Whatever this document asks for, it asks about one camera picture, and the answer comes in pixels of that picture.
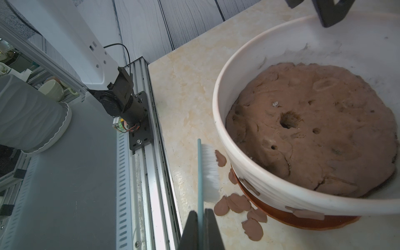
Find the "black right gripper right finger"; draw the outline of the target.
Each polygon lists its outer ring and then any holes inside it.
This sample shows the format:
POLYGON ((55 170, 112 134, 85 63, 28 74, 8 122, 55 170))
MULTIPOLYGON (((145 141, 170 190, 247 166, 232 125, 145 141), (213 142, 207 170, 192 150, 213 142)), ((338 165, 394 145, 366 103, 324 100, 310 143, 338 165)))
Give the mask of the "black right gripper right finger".
POLYGON ((209 208, 203 216, 203 250, 225 250, 214 211, 209 208))

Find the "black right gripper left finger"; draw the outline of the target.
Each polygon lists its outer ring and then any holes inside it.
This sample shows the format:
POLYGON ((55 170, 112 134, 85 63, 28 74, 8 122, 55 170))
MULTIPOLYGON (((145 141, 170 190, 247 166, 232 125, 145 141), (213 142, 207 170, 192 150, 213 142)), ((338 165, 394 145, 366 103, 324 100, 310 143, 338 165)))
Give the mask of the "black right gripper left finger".
POLYGON ((196 211, 190 211, 179 242, 178 250, 199 249, 199 223, 197 216, 196 211))

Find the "teal scrub brush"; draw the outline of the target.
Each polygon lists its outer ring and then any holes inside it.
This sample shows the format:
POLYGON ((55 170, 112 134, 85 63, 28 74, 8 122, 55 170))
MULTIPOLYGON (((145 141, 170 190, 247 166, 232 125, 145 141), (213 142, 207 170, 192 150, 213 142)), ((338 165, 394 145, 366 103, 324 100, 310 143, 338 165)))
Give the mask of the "teal scrub brush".
POLYGON ((220 181, 218 173, 218 160, 215 149, 209 144, 203 144, 198 139, 198 239, 199 250, 203 249, 203 217, 204 203, 219 201, 220 181))

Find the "white ceramic pot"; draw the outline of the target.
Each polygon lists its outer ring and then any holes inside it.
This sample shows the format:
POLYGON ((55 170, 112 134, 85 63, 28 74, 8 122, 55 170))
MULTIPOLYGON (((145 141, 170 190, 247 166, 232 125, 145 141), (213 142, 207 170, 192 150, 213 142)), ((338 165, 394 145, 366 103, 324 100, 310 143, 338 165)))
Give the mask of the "white ceramic pot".
POLYGON ((222 68, 214 88, 216 129, 236 175, 251 194, 282 211, 306 209, 330 216, 379 216, 400 211, 400 176, 364 199, 333 196, 291 184, 260 167, 233 142, 226 116, 239 93, 263 70, 281 62, 344 67, 372 85, 400 116, 400 17, 391 13, 350 12, 324 28, 316 16, 275 26, 235 52, 222 68))

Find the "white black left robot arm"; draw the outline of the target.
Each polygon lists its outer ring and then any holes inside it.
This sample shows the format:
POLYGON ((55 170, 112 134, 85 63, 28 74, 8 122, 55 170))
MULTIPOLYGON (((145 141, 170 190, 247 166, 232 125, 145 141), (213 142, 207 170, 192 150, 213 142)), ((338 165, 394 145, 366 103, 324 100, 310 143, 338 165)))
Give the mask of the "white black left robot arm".
POLYGON ((68 61, 89 92, 113 117, 142 124, 149 111, 133 94, 133 81, 101 46, 72 1, 11 1, 68 61))

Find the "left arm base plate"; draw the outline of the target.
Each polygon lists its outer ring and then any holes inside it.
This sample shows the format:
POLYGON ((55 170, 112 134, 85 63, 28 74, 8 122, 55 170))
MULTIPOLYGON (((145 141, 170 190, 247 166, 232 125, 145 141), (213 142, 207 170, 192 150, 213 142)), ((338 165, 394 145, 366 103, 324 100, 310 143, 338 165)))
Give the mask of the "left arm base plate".
POLYGON ((153 143, 154 139, 148 95, 145 91, 141 91, 135 96, 135 99, 144 107, 146 115, 140 120, 136 128, 129 132, 129 148, 133 154, 153 143))

